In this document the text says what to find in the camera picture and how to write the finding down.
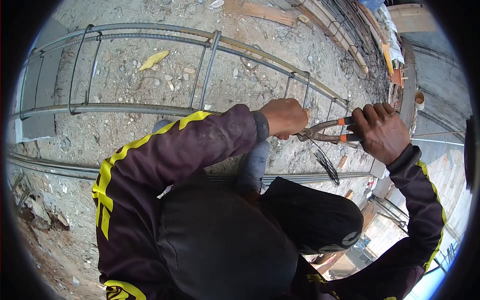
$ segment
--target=pliers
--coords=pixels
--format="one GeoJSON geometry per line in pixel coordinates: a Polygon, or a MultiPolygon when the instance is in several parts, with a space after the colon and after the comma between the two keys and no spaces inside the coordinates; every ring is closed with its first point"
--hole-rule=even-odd
{"type": "Polygon", "coordinates": [[[350,124],[355,124],[353,117],[322,122],[317,125],[313,125],[310,128],[304,128],[302,131],[297,133],[297,137],[302,142],[305,142],[309,139],[321,142],[361,142],[362,138],[353,133],[342,135],[326,135],[320,133],[320,131],[324,130],[325,128],[350,124]]]}

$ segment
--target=hand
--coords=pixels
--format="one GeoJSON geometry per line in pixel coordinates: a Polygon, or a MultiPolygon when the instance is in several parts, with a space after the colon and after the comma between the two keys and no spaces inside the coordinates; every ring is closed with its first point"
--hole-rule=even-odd
{"type": "Polygon", "coordinates": [[[288,140],[291,134],[299,133],[307,126],[310,116],[310,110],[303,109],[293,98],[270,100],[260,112],[267,118],[269,136],[274,135],[281,140],[288,140]]]}
{"type": "Polygon", "coordinates": [[[410,143],[405,123],[386,102],[367,104],[352,112],[355,125],[348,130],[362,137],[363,149],[386,165],[393,163],[410,143]]]}

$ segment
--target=dark purple long-sleeve shirt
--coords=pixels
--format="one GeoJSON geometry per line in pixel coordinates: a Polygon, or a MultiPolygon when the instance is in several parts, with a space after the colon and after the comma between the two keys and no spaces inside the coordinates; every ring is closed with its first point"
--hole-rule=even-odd
{"type": "MultiPolygon", "coordinates": [[[[199,168],[248,152],[267,135],[263,115],[236,105],[222,116],[193,113],[103,161],[92,196],[97,205],[100,282],[108,286],[108,299],[184,298],[168,288],[156,245],[161,217],[157,196],[199,168]]],[[[436,189],[419,158],[420,150],[409,145],[388,166],[392,181],[407,198],[410,236],[340,280],[327,282],[299,260],[291,284],[294,296],[317,299],[327,293],[342,300],[399,300],[410,292],[438,251],[445,223],[436,189]]]]}

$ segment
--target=concrete ground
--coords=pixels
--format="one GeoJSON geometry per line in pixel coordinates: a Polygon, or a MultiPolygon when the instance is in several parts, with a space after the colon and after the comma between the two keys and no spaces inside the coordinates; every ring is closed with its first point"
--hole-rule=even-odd
{"type": "MultiPolygon", "coordinates": [[[[175,24],[213,32],[221,30],[223,36],[256,44],[302,70],[307,70],[337,94],[349,99],[351,105],[362,107],[370,103],[371,96],[357,78],[345,74],[340,63],[342,53],[325,37],[323,32],[299,22],[297,28],[272,21],[242,15],[242,1],[225,1],[218,9],[208,10],[213,1],[199,4],[194,0],[67,0],[53,13],[53,18],[67,27],[69,32],[85,28],[89,23],[112,24],[147,22],[175,24]]],[[[252,1],[266,5],[267,0],[252,1]]],[[[295,15],[299,12],[283,0],[270,3],[295,15]]],[[[142,30],[142,33],[153,33],[142,30]]],[[[72,73],[72,63],[78,46],[64,48],[57,75],[55,103],[66,104],[72,73]]],[[[73,81],[72,102],[83,101],[88,84],[88,72],[95,43],[82,46],[73,81]]],[[[102,42],[96,74],[92,80],[91,102],[100,103],[146,103],[170,106],[188,106],[194,74],[185,78],[185,67],[196,69],[202,49],[182,43],[148,39],[115,39],[102,42]],[[150,55],[168,50],[169,55],[157,67],[138,71],[137,65],[150,55]],[[165,79],[173,77],[178,90],[172,92],[165,79]]],[[[206,53],[199,83],[203,82],[204,71],[210,51],[206,53]]],[[[283,97],[286,77],[264,66],[248,66],[247,61],[227,53],[217,52],[205,103],[211,110],[226,111],[237,103],[251,110],[259,109],[270,99],[283,97]]],[[[201,87],[197,87],[194,107],[198,106],[201,87]]],[[[303,99],[305,87],[291,82],[289,96],[303,99]]],[[[325,121],[330,100],[310,91],[312,110],[310,125],[325,121]]],[[[333,104],[330,120],[343,117],[345,110],[333,104]]],[[[127,113],[84,113],[77,116],[58,114],[55,116],[56,136],[13,146],[13,150],[43,159],[98,166],[101,161],[118,148],[151,132],[153,125],[162,116],[127,113]]],[[[338,134],[339,129],[326,133],[338,134]]],[[[271,150],[267,162],[268,174],[325,173],[315,161],[315,146],[300,142],[292,137],[288,141],[268,139],[271,150]]],[[[327,156],[337,166],[343,155],[348,156],[346,165],[338,172],[368,172],[373,159],[361,149],[344,145],[320,144],[327,156]]],[[[214,173],[235,173],[239,157],[209,167],[214,173]]],[[[18,172],[12,167],[12,174],[18,172]]],[[[99,284],[97,270],[95,214],[96,207],[91,198],[91,183],[64,179],[26,171],[35,190],[35,195],[50,199],[50,205],[61,211],[68,220],[68,227],[39,225],[37,217],[24,216],[22,229],[30,242],[29,247],[38,264],[39,273],[66,299],[104,298],[105,287],[99,284]]],[[[353,201],[362,205],[368,178],[343,180],[338,188],[329,182],[311,184],[310,187],[345,195],[353,190],[353,201]]]]}

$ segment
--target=sleeve cuff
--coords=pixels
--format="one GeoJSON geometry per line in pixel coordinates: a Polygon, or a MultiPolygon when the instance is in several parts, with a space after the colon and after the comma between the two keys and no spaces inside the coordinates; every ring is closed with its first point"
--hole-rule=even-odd
{"type": "Polygon", "coordinates": [[[252,112],[255,123],[257,124],[257,143],[263,142],[267,139],[270,128],[268,127],[267,118],[260,111],[252,112]]]}
{"type": "Polygon", "coordinates": [[[421,150],[418,146],[408,144],[402,154],[387,169],[390,171],[390,179],[397,188],[402,188],[415,179],[418,170],[412,168],[420,160],[421,150]]]}

